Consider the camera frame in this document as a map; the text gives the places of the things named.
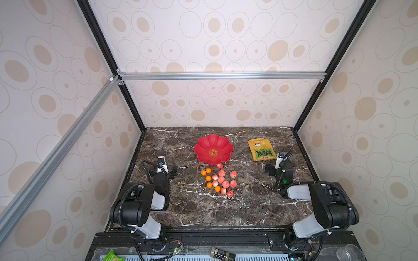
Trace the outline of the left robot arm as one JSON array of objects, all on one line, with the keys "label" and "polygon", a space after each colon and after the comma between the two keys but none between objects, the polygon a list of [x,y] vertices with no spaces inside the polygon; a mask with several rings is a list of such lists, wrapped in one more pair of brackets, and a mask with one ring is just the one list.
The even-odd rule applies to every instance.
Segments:
[{"label": "left robot arm", "polygon": [[178,175],[178,167],[173,164],[169,169],[164,157],[160,157],[156,164],[149,161],[140,163],[148,183],[126,184],[111,207],[109,219],[132,235],[155,240],[161,237],[162,225],[150,212],[168,209],[170,181]]}]

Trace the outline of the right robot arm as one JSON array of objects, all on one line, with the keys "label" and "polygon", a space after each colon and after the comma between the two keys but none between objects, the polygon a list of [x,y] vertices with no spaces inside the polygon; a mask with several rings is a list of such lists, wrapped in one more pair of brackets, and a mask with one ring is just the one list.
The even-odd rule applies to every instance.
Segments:
[{"label": "right robot arm", "polygon": [[304,239],[345,231],[360,221],[354,203],[337,182],[298,182],[293,179],[294,164],[278,158],[275,164],[267,164],[265,172],[275,178],[274,190],[286,199],[309,201],[313,211],[308,217],[288,227],[290,240]]}]

